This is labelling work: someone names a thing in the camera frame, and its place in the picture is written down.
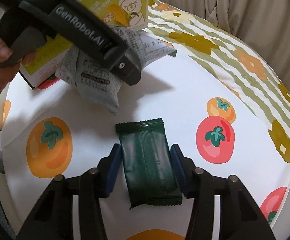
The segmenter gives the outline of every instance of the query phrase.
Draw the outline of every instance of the metal screw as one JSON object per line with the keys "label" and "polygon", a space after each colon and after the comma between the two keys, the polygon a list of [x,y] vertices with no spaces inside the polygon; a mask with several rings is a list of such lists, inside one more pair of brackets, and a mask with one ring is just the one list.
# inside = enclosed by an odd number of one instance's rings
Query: metal screw
{"label": "metal screw", "polygon": [[204,170],[202,169],[202,168],[195,168],[195,173],[197,173],[197,174],[199,174],[199,175],[201,175],[201,174],[203,174],[204,173]]}
{"label": "metal screw", "polygon": [[57,182],[60,182],[63,178],[64,178],[64,176],[60,174],[60,175],[56,175],[54,177],[54,180],[57,181]]}
{"label": "metal screw", "polygon": [[239,181],[239,178],[238,178],[236,175],[230,175],[230,176],[229,176],[229,179],[230,179],[232,182],[237,182],[237,181]]}
{"label": "metal screw", "polygon": [[88,171],[90,174],[97,174],[98,173],[98,168],[91,168],[89,171]]}

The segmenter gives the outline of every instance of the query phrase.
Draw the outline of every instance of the green snack packet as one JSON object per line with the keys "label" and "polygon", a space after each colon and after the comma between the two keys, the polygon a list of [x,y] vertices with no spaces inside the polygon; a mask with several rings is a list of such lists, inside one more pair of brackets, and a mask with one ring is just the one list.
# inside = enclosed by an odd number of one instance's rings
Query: green snack packet
{"label": "green snack packet", "polygon": [[163,120],[117,124],[116,133],[123,148],[131,208],[142,204],[182,204],[183,196],[172,169]]}

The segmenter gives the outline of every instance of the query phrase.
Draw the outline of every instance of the green and white striped cloth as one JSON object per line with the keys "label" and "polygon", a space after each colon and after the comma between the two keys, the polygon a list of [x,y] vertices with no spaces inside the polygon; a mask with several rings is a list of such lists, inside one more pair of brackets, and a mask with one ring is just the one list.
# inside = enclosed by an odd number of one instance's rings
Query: green and white striped cloth
{"label": "green and white striped cloth", "polygon": [[159,0],[149,0],[148,9],[145,31],[182,44],[264,122],[277,151],[290,162],[290,93],[264,59],[204,19]]}

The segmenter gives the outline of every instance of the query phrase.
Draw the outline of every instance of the tabletop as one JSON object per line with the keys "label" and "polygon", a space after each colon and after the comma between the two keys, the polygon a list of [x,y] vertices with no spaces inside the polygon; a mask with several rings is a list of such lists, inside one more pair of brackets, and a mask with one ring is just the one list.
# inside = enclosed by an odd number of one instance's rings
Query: tabletop
{"label": "tabletop", "polygon": [[[145,31],[171,43],[177,56],[147,66],[136,86],[124,84],[116,116],[87,104],[63,81],[32,91],[18,75],[10,84],[2,151],[20,218],[26,219],[53,176],[81,175],[107,156],[119,143],[115,124],[162,118],[169,146],[179,144],[185,156],[214,176],[239,176],[272,226],[290,187],[288,92],[264,60],[236,38],[193,15],[150,1]],[[210,116],[227,120],[234,135],[232,154],[219,154],[218,163],[208,158],[217,154],[203,152],[197,142],[197,131]],[[35,140],[47,121],[62,129],[60,142],[67,145],[62,156],[42,154],[42,143]],[[183,237],[191,206],[191,200],[183,199],[180,206],[129,210],[122,169],[113,193],[101,201],[108,238],[122,240],[153,229]],[[74,212],[77,225],[77,209]],[[219,207],[215,212],[219,217]],[[272,212],[276,216],[269,218]]]}

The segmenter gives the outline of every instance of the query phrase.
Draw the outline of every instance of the bear face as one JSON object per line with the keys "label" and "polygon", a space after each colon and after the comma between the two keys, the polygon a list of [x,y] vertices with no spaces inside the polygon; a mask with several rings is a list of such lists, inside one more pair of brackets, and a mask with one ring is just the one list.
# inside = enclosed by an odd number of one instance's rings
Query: bear face
{"label": "bear face", "polygon": [[118,5],[128,14],[136,12],[139,13],[142,8],[141,0],[119,0]]}

